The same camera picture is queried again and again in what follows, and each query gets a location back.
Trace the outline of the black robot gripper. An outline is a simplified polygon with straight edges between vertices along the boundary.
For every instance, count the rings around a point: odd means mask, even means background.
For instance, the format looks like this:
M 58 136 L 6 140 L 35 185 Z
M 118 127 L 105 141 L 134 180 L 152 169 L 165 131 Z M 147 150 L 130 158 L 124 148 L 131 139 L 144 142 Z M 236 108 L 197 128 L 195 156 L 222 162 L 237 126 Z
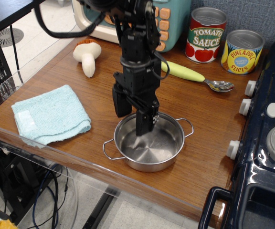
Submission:
M 113 74 L 116 82 L 112 88 L 115 113 L 123 117 L 136 112 L 136 135 L 142 136 L 154 129 L 159 121 L 159 101 L 156 90 L 161 81 L 161 60 L 148 57 L 145 61 L 132 62 L 120 59 L 123 72 Z

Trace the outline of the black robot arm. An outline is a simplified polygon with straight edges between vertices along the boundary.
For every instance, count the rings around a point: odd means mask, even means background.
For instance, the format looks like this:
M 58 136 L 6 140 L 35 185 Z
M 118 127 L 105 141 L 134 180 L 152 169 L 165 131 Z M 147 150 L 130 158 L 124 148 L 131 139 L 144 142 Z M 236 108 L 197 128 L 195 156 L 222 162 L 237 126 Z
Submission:
M 106 15 L 115 21 L 123 71 L 115 72 L 112 89 L 116 115 L 123 117 L 136 108 L 136 135 L 151 132 L 159 117 L 156 90 L 161 77 L 162 57 L 156 51 L 160 33 L 151 0 L 81 0 L 80 4 L 100 13 L 98 25 Z

